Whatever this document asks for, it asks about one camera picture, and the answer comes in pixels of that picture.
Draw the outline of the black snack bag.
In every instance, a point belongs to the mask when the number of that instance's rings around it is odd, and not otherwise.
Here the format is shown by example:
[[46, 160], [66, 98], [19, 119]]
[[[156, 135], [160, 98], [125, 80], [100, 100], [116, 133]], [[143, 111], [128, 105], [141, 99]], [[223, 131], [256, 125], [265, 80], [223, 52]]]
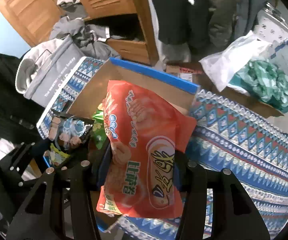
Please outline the black snack bag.
[[44, 152], [47, 167], [57, 167], [85, 143], [91, 133], [94, 120], [80, 118], [64, 112], [52, 111], [48, 139], [50, 148]]

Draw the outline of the green bean snack bag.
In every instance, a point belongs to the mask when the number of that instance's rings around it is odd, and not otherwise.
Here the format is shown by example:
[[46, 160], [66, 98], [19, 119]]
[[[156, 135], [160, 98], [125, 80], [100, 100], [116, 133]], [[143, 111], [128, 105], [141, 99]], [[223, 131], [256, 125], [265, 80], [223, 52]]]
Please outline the green bean snack bag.
[[104, 129], [104, 103], [100, 103], [97, 107], [97, 110], [92, 115], [92, 120], [94, 120], [92, 126], [92, 135], [91, 138], [97, 147], [97, 149], [101, 149], [104, 145], [107, 135]]

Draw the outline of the red snack bag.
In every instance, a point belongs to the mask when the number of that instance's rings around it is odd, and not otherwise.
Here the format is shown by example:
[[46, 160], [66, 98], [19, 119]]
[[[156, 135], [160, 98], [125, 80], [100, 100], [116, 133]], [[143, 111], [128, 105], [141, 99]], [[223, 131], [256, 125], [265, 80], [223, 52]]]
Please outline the red snack bag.
[[174, 185], [175, 152], [184, 152], [196, 120], [156, 93], [127, 81], [108, 82], [104, 129], [112, 159], [97, 211], [175, 218], [183, 210]]

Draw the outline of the patterned blue bed cover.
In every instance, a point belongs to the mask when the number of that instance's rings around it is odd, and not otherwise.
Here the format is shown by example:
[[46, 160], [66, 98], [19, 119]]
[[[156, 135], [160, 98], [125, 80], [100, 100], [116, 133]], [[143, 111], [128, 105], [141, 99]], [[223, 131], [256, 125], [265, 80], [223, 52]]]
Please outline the patterned blue bed cover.
[[141, 64], [82, 57], [60, 64], [58, 70], [50, 101], [37, 122], [43, 138], [49, 134], [53, 111], [71, 106], [74, 115], [91, 116], [109, 80], [150, 89], [196, 119], [188, 156], [209, 170], [230, 169], [257, 207], [271, 239], [288, 239], [288, 134], [229, 98]]

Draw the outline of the blue cardboard box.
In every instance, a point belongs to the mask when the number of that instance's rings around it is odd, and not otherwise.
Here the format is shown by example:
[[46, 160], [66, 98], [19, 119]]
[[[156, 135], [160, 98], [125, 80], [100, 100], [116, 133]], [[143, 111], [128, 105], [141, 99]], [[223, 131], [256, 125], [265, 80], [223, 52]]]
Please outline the blue cardboard box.
[[88, 118], [104, 105], [109, 139], [104, 182], [91, 174], [94, 164], [68, 171], [75, 239], [99, 237], [95, 212], [140, 218], [176, 218], [182, 214], [176, 161], [184, 156], [196, 120], [177, 107], [191, 97], [165, 83], [166, 75], [111, 59], [99, 68], [69, 112]]

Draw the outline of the flat brown cardboard box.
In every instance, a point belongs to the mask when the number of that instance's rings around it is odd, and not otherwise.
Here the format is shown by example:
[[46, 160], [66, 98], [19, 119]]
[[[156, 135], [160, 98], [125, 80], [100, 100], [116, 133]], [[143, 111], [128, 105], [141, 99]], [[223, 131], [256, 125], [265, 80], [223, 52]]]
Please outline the flat brown cardboard box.
[[205, 74], [201, 64], [198, 63], [171, 63], [165, 67], [167, 73], [185, 73], [193, 75], [193, 83], [201, 85], [202, 88], [211, 91], [215, 94], [222, 95], [226, 98], [234, 100], [235, 102], [244, 105], [251, 111], [262, 115], [264, 118], [284, 116], [279, 110], [274, 109], [272, 106], [260, 102], [256, 98], [248, 95], [241, 94], [232, 88], [226, 87], [222, 92], [219, 92], [209, 77]]

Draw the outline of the grey cooler bag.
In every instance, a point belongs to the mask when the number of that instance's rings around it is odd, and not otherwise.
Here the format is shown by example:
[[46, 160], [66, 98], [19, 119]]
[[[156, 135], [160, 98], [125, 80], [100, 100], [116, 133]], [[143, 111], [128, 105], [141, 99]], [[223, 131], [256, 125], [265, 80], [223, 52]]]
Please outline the grey cooler bag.
[[40, 43], [24, 55], [18, 66], [17, 92], [47, 107], [83, 56], [70, 35]]

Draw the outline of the green plastic bag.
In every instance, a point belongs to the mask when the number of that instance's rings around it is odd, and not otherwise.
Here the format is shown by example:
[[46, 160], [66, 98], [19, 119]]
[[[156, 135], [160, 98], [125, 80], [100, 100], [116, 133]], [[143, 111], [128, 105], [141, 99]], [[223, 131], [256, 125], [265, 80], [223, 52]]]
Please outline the green plastic bag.
[[284, 114], [288, 112], [288, 74], [277, 64], [249, 60], [229, 83]]

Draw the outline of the white plastic bag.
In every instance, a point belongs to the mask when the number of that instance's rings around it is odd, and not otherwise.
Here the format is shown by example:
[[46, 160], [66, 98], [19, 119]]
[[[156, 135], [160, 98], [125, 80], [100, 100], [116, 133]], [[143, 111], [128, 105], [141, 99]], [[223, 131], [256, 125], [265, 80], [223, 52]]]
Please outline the white plastic bag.
[[216, 89], [221, 92], [227, 87], [235, 73], [270, 45], [270, 42], [249, 31], [247, 35], [232, 42], [224, 51], [208, 55], [199, 62]]

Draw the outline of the grey clothes pile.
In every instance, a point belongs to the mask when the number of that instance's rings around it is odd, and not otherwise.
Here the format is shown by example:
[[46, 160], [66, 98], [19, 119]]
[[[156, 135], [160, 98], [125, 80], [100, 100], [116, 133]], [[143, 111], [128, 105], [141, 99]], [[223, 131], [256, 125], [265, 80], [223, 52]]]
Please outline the grey clothes pile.
[[106, 44], [110, 38], [109, 27], [85, 22], [87, 13], [80, 0], [57, 0], [57, 5], [64, 16], [54, 24], [49, 39], [71, 36], [85, 56], [104, 61], [111, 57], [121, 58], [115, 49]]

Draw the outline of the white perforated basket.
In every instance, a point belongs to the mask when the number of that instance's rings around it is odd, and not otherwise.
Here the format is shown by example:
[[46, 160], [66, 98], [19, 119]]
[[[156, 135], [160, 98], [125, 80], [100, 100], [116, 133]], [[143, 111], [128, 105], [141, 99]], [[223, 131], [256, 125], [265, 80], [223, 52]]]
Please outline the white perforated basket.
[[256, 16], [253, 32], [267, 42], [280, 43], [288, 39], [288, 24], [281, 12], [267, 2]]

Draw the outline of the dark hanging jacket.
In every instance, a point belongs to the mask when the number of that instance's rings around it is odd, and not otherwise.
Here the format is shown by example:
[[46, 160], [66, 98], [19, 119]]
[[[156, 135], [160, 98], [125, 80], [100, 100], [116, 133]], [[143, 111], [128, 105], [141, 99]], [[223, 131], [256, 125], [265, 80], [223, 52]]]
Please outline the dark hanging jacket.
[[224, 48], [233, 34], [237, 0], [152, 0], [164, 44]]

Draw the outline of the wooden wardrobe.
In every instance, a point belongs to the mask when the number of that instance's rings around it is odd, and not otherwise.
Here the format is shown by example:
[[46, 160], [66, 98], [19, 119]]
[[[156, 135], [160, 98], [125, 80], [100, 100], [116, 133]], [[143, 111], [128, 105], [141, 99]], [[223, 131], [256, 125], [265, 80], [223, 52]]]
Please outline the wooden wardrobe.
[[[148, 0], [81, 0], [87, 20], [109, 17], [113, 25], [124, 27], [127, 15], [135, 15], [143, 41], [114, 40], [107, 43], [124, 59], [153, 66], [158, 61]], [[34, 47], [46, 41], [62, 10], [55, 0], [0, 0], [0, 12], [19, 35]]]

